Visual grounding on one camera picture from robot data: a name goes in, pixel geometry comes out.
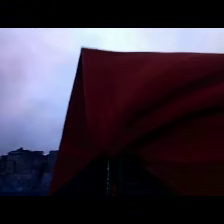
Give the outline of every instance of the sky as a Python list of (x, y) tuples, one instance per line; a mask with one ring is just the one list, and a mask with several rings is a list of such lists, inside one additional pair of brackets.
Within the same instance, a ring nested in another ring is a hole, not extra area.
[(224, 53), (224, 29), (0, 28), (0, 155), (58, 149), (81, 47)]

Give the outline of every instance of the red fabric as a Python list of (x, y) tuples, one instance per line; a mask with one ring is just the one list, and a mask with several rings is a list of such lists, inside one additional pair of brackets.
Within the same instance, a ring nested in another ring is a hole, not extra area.
[(56, 192), (129, 150), (183, 195), (224, 195), (224, 55), (82, 49), (55, 165)]

